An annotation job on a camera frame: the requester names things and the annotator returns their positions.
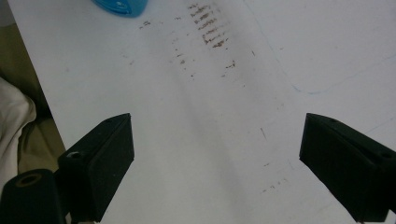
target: white fabric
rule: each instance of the white fabric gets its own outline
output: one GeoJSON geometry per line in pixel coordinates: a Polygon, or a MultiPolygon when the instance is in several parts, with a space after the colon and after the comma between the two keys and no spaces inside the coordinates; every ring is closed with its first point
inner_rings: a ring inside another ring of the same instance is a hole
{"type": "Polygon", "coordinates": [[[18,173],[18,139],[22,128],[35,120],[35,103],[0,78],[0,195],[18,173]]]}

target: table surface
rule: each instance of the table surface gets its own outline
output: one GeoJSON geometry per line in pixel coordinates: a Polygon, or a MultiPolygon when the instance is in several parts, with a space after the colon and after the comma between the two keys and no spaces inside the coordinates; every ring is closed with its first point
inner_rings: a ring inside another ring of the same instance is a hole
{"type": "Polygon", "coordinates": [[[66,148],[132,114],[102,223],[355,223],[299,161],[305,113],[396,148],[395,1],[9,3],[66,148]]]}

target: blue object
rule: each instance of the blue object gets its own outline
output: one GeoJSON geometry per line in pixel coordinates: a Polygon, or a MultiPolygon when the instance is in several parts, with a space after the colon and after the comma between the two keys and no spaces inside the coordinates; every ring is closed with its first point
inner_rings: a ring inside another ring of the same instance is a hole
{"type": "Polygon", "coordinates": [[[144,11],[148,0],[92,0],[96,5],[123,17],[138,17],[144,11]]]}

